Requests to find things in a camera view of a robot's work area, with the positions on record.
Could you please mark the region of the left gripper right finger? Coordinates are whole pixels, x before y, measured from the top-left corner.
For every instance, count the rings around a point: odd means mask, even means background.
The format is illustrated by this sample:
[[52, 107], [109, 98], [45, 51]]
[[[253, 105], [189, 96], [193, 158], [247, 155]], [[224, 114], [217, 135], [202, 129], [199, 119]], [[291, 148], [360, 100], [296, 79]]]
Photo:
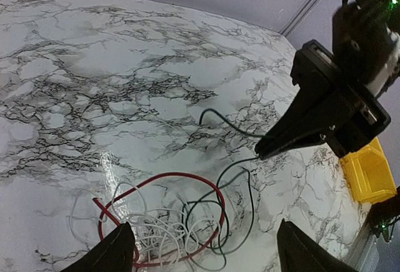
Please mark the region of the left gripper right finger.
[[277, 248], [282, 272], [356, 271], [330, 255], [291, 221], [281, 221]]

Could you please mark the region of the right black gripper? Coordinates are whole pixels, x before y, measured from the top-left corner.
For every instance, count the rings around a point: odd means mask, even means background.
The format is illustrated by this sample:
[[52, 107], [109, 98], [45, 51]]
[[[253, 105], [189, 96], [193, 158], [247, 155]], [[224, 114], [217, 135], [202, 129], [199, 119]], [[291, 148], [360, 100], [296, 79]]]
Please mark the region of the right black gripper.
[[379, 97], [359, 81], [353, 48], [339, 43], [343, 24], [337, 11], [332, 19], [332, 50], [312, 40], [295, 53], [291, 78], [299, 92], [284, 116], [257, 142], [259, 159], [324, 143], [345, 156], [390, 124]]

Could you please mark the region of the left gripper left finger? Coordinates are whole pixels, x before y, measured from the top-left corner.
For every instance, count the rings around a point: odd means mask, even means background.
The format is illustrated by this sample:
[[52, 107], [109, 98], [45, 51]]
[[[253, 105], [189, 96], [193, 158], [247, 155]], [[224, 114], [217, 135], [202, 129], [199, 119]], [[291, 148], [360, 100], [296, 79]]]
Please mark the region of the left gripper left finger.
[[111, 231], [92, 250], [62, 272], [132, 271], [135, 238], [128, 222]]

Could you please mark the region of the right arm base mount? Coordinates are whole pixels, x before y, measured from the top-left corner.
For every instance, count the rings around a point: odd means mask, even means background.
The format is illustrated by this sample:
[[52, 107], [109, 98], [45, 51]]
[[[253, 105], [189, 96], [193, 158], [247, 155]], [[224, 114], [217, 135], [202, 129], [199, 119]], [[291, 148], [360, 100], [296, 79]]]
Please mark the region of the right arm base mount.
[[395, 224], [399, 222], [399, 187], [392, 198], [371, 206], [367, 221], [377, 238], [382, 236], [386, 243], [392, 240]]

